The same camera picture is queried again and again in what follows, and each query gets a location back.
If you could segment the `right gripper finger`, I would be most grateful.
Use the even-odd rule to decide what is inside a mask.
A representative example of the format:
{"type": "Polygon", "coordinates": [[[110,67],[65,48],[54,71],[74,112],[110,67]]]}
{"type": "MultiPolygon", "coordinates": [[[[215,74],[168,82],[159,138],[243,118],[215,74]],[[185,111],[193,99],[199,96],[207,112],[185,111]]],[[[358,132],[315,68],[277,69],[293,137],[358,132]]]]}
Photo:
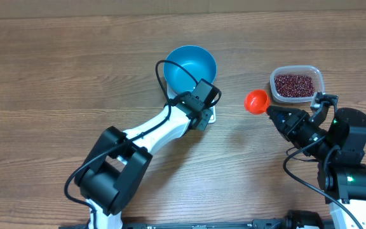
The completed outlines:
{"type": "Polygon", "coordinates": [[[289,112],[288,111],[269,111],[268,116],[269,116],[269,119],[273,122],[277,131],[279,131],[280,135],[285,140],[288,140],[289,112]]]}
{"type": "Polygon", "coordinates": [[[286,108],[281,106],[269,106],[266,113],[270,118],[284,118],[286,116],[297,115],[301,112],[297,108],[286,108]]]}

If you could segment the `red scoop with blue handle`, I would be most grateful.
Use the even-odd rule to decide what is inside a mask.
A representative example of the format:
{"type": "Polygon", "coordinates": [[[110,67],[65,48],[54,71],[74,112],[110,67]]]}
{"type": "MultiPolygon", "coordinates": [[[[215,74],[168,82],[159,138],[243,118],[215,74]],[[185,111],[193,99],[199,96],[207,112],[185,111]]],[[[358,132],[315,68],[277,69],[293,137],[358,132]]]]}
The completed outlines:
{"type": "Polygon", "coordinates": [[[272,105],[271,99],[265,90],[257,89],[251,91],[244,100],[245,109],[253,115],[267,115],[266,110],[272,105]]]}

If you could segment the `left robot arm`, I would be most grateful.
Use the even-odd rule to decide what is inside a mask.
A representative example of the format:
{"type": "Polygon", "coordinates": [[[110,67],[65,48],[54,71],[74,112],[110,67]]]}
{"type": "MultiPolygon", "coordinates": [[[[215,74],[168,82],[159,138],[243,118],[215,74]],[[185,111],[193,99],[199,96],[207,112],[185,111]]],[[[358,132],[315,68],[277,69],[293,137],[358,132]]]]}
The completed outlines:
{"type": "Polygon", "coordinates": [[[74,177],[90,208],[87,228],[122,228],[128,205],[155,152],[192,129],[182,103],[128,130],[104,130],[74,177]]]}

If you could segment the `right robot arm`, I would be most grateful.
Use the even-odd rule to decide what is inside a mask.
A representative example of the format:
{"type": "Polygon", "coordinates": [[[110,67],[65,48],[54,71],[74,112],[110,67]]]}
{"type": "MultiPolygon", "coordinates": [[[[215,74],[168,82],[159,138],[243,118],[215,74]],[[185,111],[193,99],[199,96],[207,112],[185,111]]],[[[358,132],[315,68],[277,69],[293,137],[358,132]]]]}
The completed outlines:
{"type": "Polygon", "coordinates": [[[269,106],[266,110],[281,136],[295,151],[283,162],[284,171],[297,182],[323,195],[336,228],[366,228],[366,114],[353,108],[334,113],[328,130],[320,128],[303,110],[269,106]],[[318,186],[289,171],[299,154],[316,162],[318,186]]]}

